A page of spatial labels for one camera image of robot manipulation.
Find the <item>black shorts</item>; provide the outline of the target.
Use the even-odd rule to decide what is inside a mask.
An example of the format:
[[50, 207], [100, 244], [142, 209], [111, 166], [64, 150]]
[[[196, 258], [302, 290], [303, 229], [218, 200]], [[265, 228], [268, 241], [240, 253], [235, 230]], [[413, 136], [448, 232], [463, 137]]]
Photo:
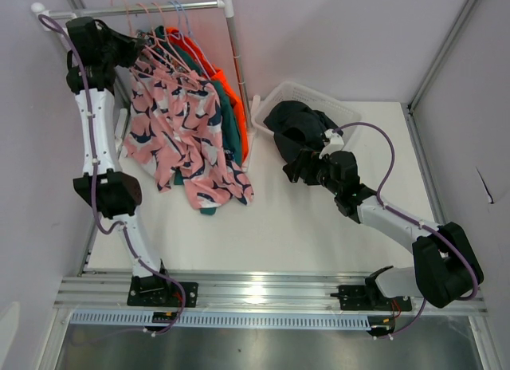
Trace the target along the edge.
[[302, 149], [320, 152], [324, 148], [323, 134], [338, 128], [324, 112], [296, 100], [277, 104], [264, 119], [264, 125], [273, 132], [275, 145], [286, 163], [292, 163]]

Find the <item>pink wire hanger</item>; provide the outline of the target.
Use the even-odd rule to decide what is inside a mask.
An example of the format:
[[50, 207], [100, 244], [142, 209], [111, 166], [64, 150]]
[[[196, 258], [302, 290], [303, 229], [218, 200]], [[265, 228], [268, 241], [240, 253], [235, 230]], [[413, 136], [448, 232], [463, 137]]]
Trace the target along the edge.
[[[110, 6], [113, 6], [113, 1], [114, 0], [110, 0]], [[131, 23], [131, 14], [130, 14], [130, 10], [129, 10], [129, 3], [128, 3], [128, 0], [120, 0], [124, 6], [124, 15], [126, 17], [126, 20], [127, 20], [127, 25], [128, 25], [128, 29], [129, 29], [129, 35], [131, 37], [135, 37], [135, 31], [133, 30], [133, 26], [132, 26], [132, 23]]]

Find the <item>orange shorts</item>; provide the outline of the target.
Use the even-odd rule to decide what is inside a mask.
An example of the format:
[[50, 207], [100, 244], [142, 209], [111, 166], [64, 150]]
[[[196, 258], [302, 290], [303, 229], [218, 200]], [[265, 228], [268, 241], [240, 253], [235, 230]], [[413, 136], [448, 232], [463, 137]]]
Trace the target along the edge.
[[[192, 49], [194, 49], [192, 41], [187, 36], [180, 33], [177, 28], [167, 27], [165, 30], [167, 33], [167, 40], [170, 41], [175, 48], [179, 47], [185, 53], [182, 58], [190, 68], [206, 78], [205, 73], [202, 71], [192, 51]], [[210, 81], [216, 90], [220, 102], [223, 149], [228, 158], [234, 160], [238, 165], [241, 165], [249, 152], [245, 110], [240, 97], [231, 87], [224, 72], [213, 63], [211, 64], [217, 72], [215, 75], [210, 72]]]

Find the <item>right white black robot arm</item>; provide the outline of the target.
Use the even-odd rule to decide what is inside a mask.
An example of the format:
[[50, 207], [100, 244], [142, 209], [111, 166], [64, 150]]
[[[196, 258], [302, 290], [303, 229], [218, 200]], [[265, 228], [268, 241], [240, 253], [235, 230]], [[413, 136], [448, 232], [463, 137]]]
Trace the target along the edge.
[[324, 187], [343, 216], [381, 232], [412, 254], [411, 267], [387, 266], [366, 277], [363, 297], [371, 308], [381, 309], [396, 297], [422, 297], [443, 308], [477, 295], [484, 276], [463, 228], [455, 222], [427, 222], [385, 202], [361, 182], [353, 153], [302, 150], [283, 171], [292, 183]]

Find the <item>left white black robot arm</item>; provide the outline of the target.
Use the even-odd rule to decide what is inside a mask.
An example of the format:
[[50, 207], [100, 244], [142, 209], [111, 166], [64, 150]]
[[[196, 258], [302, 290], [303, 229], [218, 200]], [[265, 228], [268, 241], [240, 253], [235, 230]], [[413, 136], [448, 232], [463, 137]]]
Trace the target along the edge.
[[167, 280], [163, 261], [143, 228], [141, 186], [122, 171], [114, 135], [116, 67], [132, 66], [143, 42], [91, 17], [72, 19], [66, 29], [66, 81], [79, 108], [84, 140], [83, 174], [73, 180], [73, 188], [92, 208], [98, 231], [117, 232], [131, 256], [128, 305], [179, 305], [174, 295], [178, 287]]

